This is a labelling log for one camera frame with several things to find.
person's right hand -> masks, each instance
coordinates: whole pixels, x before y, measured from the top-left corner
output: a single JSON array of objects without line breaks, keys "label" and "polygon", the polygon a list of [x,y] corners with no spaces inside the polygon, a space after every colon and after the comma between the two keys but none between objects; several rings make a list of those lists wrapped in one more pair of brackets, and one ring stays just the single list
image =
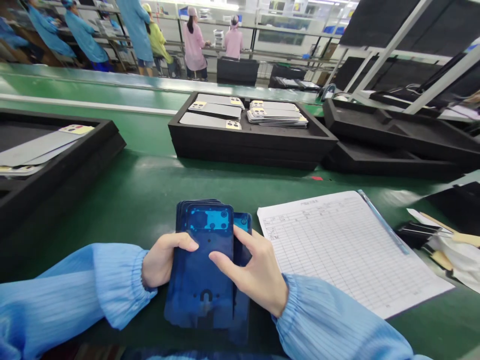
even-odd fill
[{"label": "person's right hand", "polygon": [[234,225],[233,233],[250,251],[250,262],[245,267],[237,266],[218,251],[212,251],[210,259],[241,292],[279,318],[287,305],[289,288],[280,272],[272,243],[255,230],[250,235]]}]

paper form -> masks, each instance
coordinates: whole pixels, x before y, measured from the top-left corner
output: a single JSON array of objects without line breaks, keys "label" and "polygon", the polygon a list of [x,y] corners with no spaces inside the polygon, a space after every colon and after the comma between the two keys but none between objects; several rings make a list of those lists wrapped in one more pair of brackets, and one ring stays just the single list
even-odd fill
[{"label": "paper form", "polygon": [[318,277],[383,319],[454,288],[405,255],[355,191],[258,209],[282,273]]}]

black foam tray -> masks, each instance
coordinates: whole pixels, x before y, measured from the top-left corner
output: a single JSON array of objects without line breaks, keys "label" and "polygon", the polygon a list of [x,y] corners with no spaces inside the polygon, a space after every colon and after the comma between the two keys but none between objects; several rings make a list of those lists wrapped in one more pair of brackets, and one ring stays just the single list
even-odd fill
[{"label": "black foam tray", "polygon": [[480,168],[480,143],[445,121],[331,99],[323,112],[335,135]]},{"label": "black foam tray", "polygon": [[110,120],[0,109],[0,151],[71,124],[95,129],[28,178],[0,176],[0,281],[35,257],[43,233],[75,206],[125,147]]},{"label": "black foam tray", "polygon": [[[303,129],[250,124],[246,110],[242,111],[239,120],[242,130],[179,123],[197,95],[198,92],[192,93],[168,123],[179,157],[312,170],[338,141],[299,103],[295,105],[309,122]],[[251,100],[271,101],[262,98],[240,100],[246,109]]]},{"label": "black foam tray", "polygon": [[365,145],[340,137],[321,165],[342,173],[396,176],[453,181],[464,169],[453,162],[422,158],[411,152],[386,146]]}]

foam tray compartment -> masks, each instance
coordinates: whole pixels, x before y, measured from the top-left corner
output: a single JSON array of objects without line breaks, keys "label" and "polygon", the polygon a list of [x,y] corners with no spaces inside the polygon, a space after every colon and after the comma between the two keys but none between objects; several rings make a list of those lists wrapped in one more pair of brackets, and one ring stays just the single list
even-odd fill
[{"label": "foam tray compartment", "polygon": [[342,173],[441,181],[456,180],[465,173],[465,169],[449,161],[433,160],[392,147],[365,145],[344,137],[340,137],[321,165]]},{"label": "foam tray compartment", "polygon": [[480,168],[480,143],[445,121],[331,99],[323,112],[335,135]]}]

blue protective film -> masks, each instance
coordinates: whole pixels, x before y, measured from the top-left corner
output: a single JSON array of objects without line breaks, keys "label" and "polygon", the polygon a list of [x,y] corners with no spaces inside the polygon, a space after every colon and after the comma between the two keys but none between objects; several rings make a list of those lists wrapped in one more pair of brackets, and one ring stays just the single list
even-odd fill
[{"label": "blue protective film", "polygon": [[233,321],[233,283],[209,254],[219,251],[233,260],[233,208],[203,200],[183,201],[179,207],[179,231],[187,231],[199,248],[194,252],[175,248],[173,252],[165,318],[183,328],[229,328]]}]

